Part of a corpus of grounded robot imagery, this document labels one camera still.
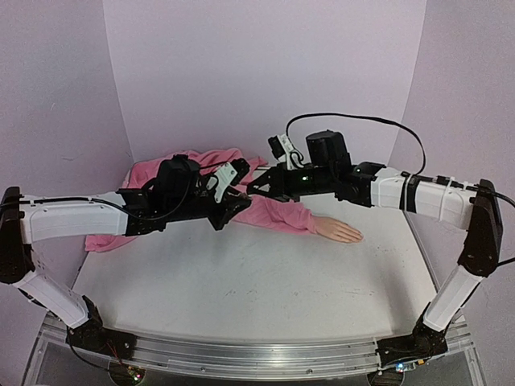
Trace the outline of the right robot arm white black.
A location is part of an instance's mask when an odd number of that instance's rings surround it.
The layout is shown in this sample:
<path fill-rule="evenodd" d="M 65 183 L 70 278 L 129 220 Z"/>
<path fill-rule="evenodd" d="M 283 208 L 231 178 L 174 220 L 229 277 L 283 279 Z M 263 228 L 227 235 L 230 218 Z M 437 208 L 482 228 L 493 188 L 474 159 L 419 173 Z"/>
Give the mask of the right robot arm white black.
<path fill-rule="evenodd" d="M 381 339 L 376 349 L 381 368 L 446 353 L 451 320 L 499 265 L 503 223 L 495 187 L 486 179 L 471 185 L 443 176 L 411 175 L 375 162 L 354 165 L 343 134 L 331 130 L 309 135 L 306 143 L 311 162 L 300 168 L 292 158 L 295 148 L 289 137 L 270 138 L 278 164 L 252 181 L 248 193 L 278 201 L 332 193 L 339 201 L 395 208 L 466 231 L 456 267 L 412 332 Z"/>

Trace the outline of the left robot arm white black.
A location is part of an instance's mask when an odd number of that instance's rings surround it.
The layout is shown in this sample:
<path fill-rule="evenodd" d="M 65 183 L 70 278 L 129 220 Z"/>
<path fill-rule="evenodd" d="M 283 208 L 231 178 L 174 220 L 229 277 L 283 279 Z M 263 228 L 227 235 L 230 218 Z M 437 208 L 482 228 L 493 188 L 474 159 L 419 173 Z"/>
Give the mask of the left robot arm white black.
<path fill-rule="evenodd" d="M 158 174 L 141 188 L 121 188 L 88 197 L 42 198 L 6 189 L 1 201 L 1 282 L 35 299 L 61 319 L 68 341 L 91 351 L 113 343 L 95 304 L 52 279 L 32 255 L 36 241 L 67 236 L 143 236 L 169 223 L 207 219 L 221 230 L 248 208 L 236 185 L 249 173 L 243 158 L 203 174 L 198 162 L 179 154 L 160 163 Z"/>

